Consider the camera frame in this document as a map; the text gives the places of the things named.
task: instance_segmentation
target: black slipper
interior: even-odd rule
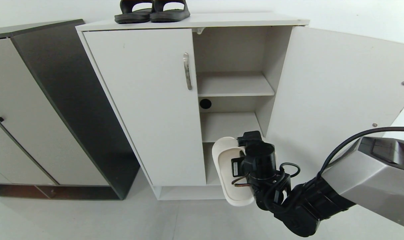
[[[184,4],[184,9],[172,9],[164,11],[164,6],[167,3],[182,3]],[[186,0],[153,0],[153,8],[155,9],[155,12],[150,14],[150,21],[153,23],[179,22],[190,16]]]
[[[152,3],[153,0],[121,0],[122,14],[115,15],[117,23],[146,23],[150,21],[150,14],[154,12],[154,7],[150,9],[140,9],[132,12],[132,8],[139,3]]]

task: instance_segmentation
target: shoe cabinet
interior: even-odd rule
[[[0,196],[124,199],[139,170],[75,31],[0,28]]]
[[[329,151],[328,135],[389,126],[404,107],[404,44],[308,24],[226,13],[76,29],[156,197],[223,199],[217,139],[259,130]]]

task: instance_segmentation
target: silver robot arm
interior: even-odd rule
[[[277,169],[274,145],[265,143],[257,131],[245,132],[237,139],[245,153],[232,159],[232,164],[240,166],[239,179],[246,178],[237,187],[251,187],[258,207],[273,213],[301,237],[315,234],[322,220],[356,204],[404,226],[404,141],[365,136],[391,131],[404,131],[404,127],[370,129],[351,136],[331,152],[313,179],[293,189],[290,179],[299,167],[283,163]],[[285,165],[298,171],[287,174]]]
[[[359,138],[322,178],[340,196],[404,226],[404,141]]]

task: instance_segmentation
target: open cabinet door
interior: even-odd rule
[[[404,107],[403,82],[404,44],[294,27],[267,138],[279,158],[318,170],[346,138],[392,124]]]

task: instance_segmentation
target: gray cabinet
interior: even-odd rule
[[[0,126],[0,173],[10,183],[54,184]]]
[[[139,169],[80,24],[0,29],[0,196],[123,199]]]

